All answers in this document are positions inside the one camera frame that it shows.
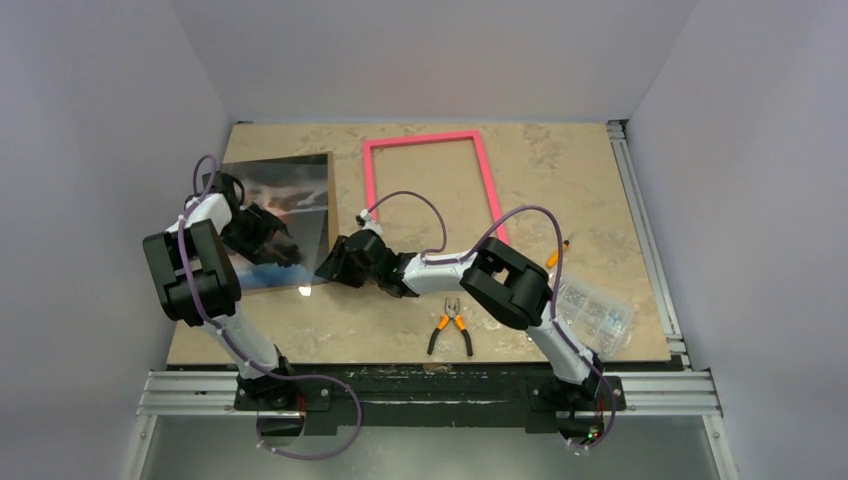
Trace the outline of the landscape photo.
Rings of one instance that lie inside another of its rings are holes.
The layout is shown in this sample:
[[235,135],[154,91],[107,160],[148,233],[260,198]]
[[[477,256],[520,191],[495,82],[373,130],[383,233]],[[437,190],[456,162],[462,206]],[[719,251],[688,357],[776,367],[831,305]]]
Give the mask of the landscape photo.
[[229,258],[244,291],[304,287],[328,255],[330,219],[328,152],[226,163],[220,171],[246,188],[245,203],[277,216],[299,247],[302,261],[292,266],[255,265],[231,251]]

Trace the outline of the pink picture frame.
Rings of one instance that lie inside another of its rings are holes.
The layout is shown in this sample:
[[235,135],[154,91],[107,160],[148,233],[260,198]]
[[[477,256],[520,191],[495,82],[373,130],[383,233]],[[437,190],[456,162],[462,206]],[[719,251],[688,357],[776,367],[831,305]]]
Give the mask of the pink picture frame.
[[414,191],[440,210],[445,249],[463,249],[499,219],[494,167],[476,128],[387,132],[362,142],[365,205],[396,190]]

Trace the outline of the yellow handled screwdriver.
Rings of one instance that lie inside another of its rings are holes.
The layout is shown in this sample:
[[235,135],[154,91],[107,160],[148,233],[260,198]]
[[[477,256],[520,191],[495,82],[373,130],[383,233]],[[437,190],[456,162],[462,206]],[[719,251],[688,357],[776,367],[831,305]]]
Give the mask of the yellow handled screwdriver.
[[560,244],[560,246],[558,247],[558,249],[557,249],[556,251],[554,251],[554,252],[553,252],[553,253],[552,253],[552,254],[548,257],[548,259],[547,259],[547,261],[546,261],[546,268],[547,268],[547,269],[552,269],[552,268],[554,268],[554,267],[558,264],[558,262],[559,262],[559,260],[561,259],[562,255],[563,255],[563,254],[565,253],[565,251],[569,248],[570,243],[571,243],[571,241],[570,241],[569,239],[564,240],[564,241]]

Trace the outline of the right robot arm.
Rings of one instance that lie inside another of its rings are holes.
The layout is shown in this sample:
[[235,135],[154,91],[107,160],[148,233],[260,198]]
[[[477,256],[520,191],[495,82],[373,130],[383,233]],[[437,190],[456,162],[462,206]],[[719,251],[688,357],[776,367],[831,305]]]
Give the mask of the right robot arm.
[[569,404],[584,407],[600,394],[602,365],[569,330],[548,273],[495,237],[473,250],[428,258],[395,252],[364,229],[338,237],[316,275],[353,288],[372,281],[395,298],[464,291],[494,320],[535,342]]

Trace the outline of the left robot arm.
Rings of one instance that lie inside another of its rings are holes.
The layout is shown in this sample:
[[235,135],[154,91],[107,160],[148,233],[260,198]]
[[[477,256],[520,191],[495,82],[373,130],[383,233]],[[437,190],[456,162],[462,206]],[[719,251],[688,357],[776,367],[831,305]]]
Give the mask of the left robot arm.
[[279,218],[245,204],[234,176],[212,173],[204,182],[174,224],[142,241],[158,300],[169,319],[203,329],[230,355],[243,399],[287,408],[298,382],[278,347],[241,311],[241,283],[228,253],[278,267],[298,265],[303,255]]

